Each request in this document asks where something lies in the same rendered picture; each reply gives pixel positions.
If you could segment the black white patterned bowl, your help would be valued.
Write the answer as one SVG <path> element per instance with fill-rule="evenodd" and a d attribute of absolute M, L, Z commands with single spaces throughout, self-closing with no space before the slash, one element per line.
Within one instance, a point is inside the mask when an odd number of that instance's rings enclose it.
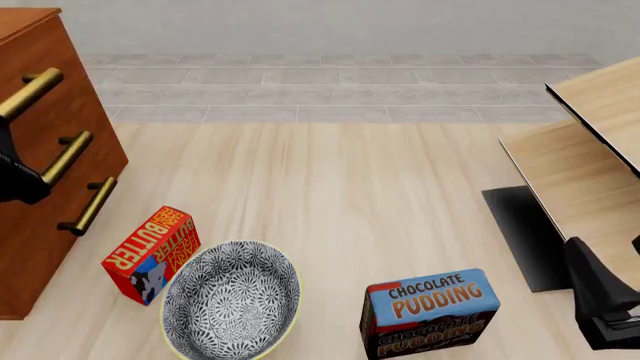
<path fill-rule="evenodd" d="M 233 240 L 188 260 L 167 286 L 163 337 L 180 360 L 261 360 L 291 331 L 301 281 L 265 242 Z"/>

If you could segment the wooden drawer front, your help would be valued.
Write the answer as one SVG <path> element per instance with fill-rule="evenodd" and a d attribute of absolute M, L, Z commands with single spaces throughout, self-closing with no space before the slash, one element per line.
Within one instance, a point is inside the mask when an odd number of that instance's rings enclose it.
<path fill-rule="evenodd" d="M 67 86 L 48 68 L 25 74 L 0 102 L 0 203 L 34 206 L 98 171 L 98 133 L 108 119 L 88 80 Z"/>
<path fill-rule="evenodd" d="M 52 17 L 0 45 L 0 102 L 21 89 L 27 74 L 57 68 L 64 80 L 10 123 L 17 141 L 33 141 L 73 127 L 95 102 L 88 77 L 59 17 Z"/>
<path fill-rule="evenodd" d="M 89 183 L 117 179 L 128 163 L 109 119 L 98 136 L 104 139 L 91 143 L 97 146 L 97 173 L 79 185 L 60 186 L 62 194 L 34 206 L 0 203 L 0 320 L 27 317 L 80 237 L 57 230 L 57 224 L 76 220 L 94 194 Z"/>

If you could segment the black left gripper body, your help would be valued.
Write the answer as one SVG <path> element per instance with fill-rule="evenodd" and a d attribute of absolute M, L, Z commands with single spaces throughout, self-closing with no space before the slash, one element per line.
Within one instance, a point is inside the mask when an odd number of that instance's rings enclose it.
<path fill-rule="evenodd" d="M 0 153 L 0 203 L 19 200 L 34 205 L 51 194 L 38 173 Z"/>

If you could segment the blue chocolate pudding box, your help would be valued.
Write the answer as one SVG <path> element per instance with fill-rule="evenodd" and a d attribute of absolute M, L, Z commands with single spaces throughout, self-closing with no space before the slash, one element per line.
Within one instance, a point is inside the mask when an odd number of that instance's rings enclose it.
<path fill-rule="evenodd" d="M 500 305 L 481 269 L 372 284 L 359 324 L 367 358 L 474 344 Z"/>

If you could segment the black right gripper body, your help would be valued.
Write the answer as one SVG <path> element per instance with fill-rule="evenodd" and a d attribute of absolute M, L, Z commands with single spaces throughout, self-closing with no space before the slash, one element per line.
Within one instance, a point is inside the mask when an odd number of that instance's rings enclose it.
<path fill-rule="evenodd" d="M 640 304 L 628 311 L 591 314 L 575 299 L 575 319 L 592 350 L 640 350 Z"/>

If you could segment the red butter box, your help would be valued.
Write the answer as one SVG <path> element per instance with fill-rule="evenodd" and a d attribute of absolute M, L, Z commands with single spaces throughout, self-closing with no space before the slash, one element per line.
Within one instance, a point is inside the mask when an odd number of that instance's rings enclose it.
<path fill-rule="evenodd" d="M 101 265 L 124 296 L 149 305 L 200 246 L 192 216 L 162 206 Z"/>

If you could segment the pale wooden shelf rack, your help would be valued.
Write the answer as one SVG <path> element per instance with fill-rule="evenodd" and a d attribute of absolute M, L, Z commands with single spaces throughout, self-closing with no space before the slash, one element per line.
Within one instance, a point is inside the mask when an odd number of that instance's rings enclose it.
<path fill-rule="evenodd" d="M 640 56 L 546 87 L 571 118 L 501 137 L 561 239 L 640 290 Z"/>

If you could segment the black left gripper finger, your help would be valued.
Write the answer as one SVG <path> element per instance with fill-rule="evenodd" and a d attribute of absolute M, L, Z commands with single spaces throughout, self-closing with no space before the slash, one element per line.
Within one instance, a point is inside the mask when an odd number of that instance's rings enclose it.
<path fill-rule="evenodd" d="M 10 122 L 0 116 L 0 154 L 17 163 L 21 163 L 16 152 L 10 130 Z"/>

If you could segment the wooden cabinet with drawers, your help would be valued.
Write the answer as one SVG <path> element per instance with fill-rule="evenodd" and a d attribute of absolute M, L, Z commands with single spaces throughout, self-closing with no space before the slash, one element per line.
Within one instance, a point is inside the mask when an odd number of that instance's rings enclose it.
<path fill-rule="evenodd" d="M 59 17 L 61 19 L 60 10 L 57 8 L 0 8 L 0 45 L 52 17 Z M 97 96 L 101 109 L 104 110 L 82 62 L 81 65 L 91 84 L 91 89 L 93 89 Z"/>

